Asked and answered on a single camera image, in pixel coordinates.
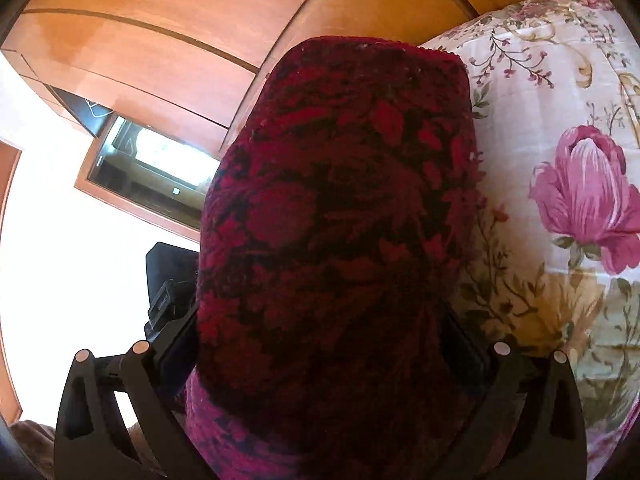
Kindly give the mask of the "maroon floral patterned shirt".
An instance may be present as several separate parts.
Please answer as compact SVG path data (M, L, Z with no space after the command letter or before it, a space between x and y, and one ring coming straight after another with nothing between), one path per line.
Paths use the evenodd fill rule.
M446 51L309 39L208 190L186 431L223 479L422 479L473 406L439 353L482 199Z

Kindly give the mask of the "wood framed window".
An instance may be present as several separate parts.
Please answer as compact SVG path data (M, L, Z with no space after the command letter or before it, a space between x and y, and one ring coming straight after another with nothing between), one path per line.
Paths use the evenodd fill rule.
M219 160L115 113L80 166L78 191L151 226L200 239L201 214Z

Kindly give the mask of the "wooden panelled headboard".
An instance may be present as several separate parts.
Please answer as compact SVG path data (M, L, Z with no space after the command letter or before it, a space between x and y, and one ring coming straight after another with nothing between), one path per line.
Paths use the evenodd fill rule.
M1 51L49 87L213 154L278 58L315 36L423 44L522 0L26 0Z

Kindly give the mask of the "floral bed sheet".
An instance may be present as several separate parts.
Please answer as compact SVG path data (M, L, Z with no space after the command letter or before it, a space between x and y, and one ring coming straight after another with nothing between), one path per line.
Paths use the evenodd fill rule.
M485 206L454 310L570 359L596 478L639 418L639 47L610 0L525 0L431 39L471 87Z

